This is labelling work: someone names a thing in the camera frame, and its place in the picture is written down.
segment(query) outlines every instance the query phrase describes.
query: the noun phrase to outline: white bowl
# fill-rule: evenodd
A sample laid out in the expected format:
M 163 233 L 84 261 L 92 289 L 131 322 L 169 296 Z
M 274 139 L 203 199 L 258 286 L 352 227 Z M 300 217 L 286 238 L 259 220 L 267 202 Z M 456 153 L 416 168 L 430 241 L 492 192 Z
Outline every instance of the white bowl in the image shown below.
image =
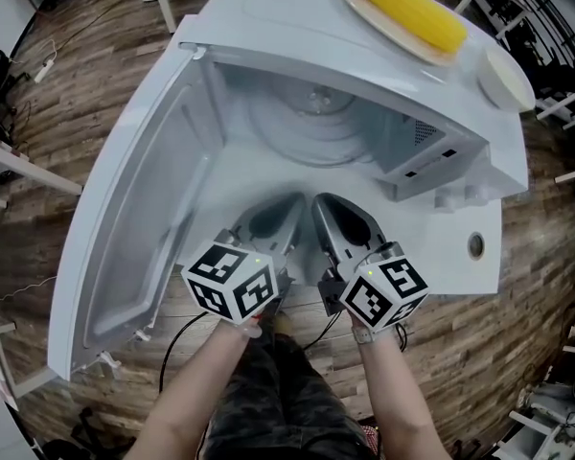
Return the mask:
M 488 99 L 499 109 L 525 112 L 535 108 L 535 92 L 528 77 L 500 46 L 484 49 L 477 66 L 477 78 Z

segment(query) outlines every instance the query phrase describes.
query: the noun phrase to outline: open microwave door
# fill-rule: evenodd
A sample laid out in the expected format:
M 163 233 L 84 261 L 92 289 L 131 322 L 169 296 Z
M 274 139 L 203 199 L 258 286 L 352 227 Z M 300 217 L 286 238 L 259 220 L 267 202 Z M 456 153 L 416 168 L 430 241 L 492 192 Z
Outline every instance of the open microwave door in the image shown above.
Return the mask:
M 222 149 L 204 50 L 172 42 L 129 101 L 80 198 L 57 273 L 48 364 L 66 380 L 152 325 Z

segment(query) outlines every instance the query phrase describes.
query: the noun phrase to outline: white microwave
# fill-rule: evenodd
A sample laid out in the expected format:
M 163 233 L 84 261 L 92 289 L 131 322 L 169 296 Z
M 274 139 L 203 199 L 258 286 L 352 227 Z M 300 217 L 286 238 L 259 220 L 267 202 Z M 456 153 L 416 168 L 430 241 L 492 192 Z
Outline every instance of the white microwave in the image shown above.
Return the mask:
M 370 213 L 432 293 L 496 293 L 500 200 L 528 189 L 519 116 L 475 66 L 420 61 L 343 0 L 210 0 L 186 16 L 130 99 L 66 239 L 49 366 L 69 379 L 151 326 L 169 275 L 204 239 L 280 192 L 328 192 Z M 327 261 L 305 230 L 290 276 Z M 469 250 L 476 236 L 485 249 Z

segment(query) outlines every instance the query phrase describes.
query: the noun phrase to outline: wooden floor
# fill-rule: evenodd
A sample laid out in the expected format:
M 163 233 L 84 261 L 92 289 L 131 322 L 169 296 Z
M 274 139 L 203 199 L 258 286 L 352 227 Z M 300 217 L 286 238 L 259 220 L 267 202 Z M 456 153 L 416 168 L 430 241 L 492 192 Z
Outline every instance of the wooden floor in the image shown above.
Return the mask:
M 206 0 L 171 0 L 180 19 Z M 455 6 L 459 0 L 440 0 Z M 67 38 L 101 13 L 89 29 Z M 473 12 L 477 20 L 480 16 Z M 42 167 L 85 182 L 120 111 L 169 41 L 160 10 L 140 0 L 68 0 L 39 17 L 16 56 L 13 71 L 35 74 L 58 46 L 56 65 L 39 85 L 13 92 L 20 109 L 15 142 Z M 575 169 L 575 133 L 570 141 L 556 127 L 523 117 L 530 191 L 503 204 L 503 260 L 500 292 L 486 297 L 430 297 L 407 329 L 407 359 L 450 447 L 478 438 L 489 445 L 504 432 L 524 372 L 545 369 L 560 347 L 560 326 L 575 301 L 575 198 L 571 185 L 553 178 Z M 76 200 L 17 179 L 0 187 L 9 208 L 0 213 L 0 296 L 54 276 Z M 0 318 L 17 332 L 3 341 L 17 376 L 44 363 L 53 282 L 0 302 Z M 327 319 L 317 299 L 294 300 L 297 339 L 307 343 Z M 100 365 L 77 373 L 70 383 L 56 379 L 19 401 L 31 433 L 66 438 L 84 406 L 91 406 L 111 434 L 135 435 L 157 397 L 158 372 L 177 330 L 197 310 L 176 273 L 162 304 L 153 339 L 115 353 L 124 364 L 114 378 Z M 184 334 L 168 378 L 213 327 L 202 319 Z M 311 360 L 349 410 L 371 414 L 357 348 L 347 319 L 311 348 Z

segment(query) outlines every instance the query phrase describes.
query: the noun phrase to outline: camouflage pants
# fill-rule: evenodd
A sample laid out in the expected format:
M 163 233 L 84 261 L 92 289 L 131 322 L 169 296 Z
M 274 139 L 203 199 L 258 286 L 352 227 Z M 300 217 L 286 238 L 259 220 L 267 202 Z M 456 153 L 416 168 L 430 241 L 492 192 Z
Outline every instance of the camouflage pants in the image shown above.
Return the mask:
M 205 458 L 238 449 L 306 449 L 333 460 L 370 459 L 362 429 L 349 417 L 304 351 L 286 335 L 251 339 L 209 426 Z

